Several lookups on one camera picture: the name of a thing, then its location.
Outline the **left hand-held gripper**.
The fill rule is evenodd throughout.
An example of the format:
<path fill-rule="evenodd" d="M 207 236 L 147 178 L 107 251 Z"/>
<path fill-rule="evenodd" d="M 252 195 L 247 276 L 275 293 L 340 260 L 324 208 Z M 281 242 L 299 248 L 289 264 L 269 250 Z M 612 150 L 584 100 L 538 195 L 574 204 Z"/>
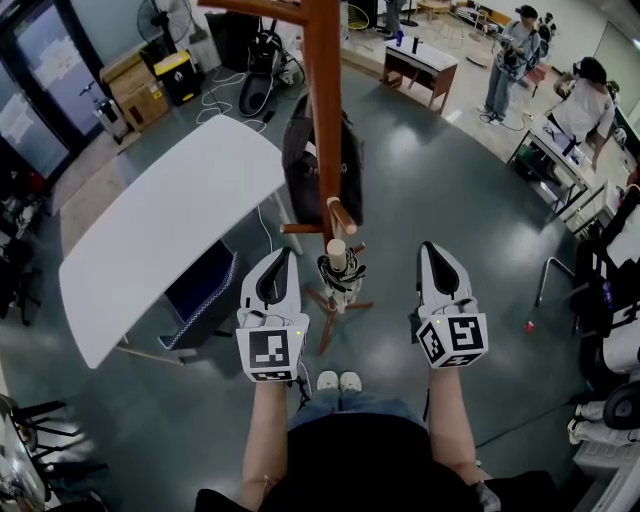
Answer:
<path fill-rule="evenodd" d="M 299 295 L 298 259 L 291 249 L 269 253 L 244 277 L 236 341 L 251 381 L 298 377 L 310 325 Z"/>

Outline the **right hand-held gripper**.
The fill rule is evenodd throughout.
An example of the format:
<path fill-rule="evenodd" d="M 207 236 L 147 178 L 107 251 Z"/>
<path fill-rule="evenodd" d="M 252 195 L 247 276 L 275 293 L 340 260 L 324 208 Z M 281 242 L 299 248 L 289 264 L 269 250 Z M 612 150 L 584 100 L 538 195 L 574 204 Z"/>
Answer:
<path fill-rule="evenodd" d="M 443 247 L 423 242 L 417 257 L 416 336 L 432 369 L 472 364 L 488 352 L 486 315 L 472 296 L 465 267 Z M 428 304 L 450 302 L 433 309 Z"/>

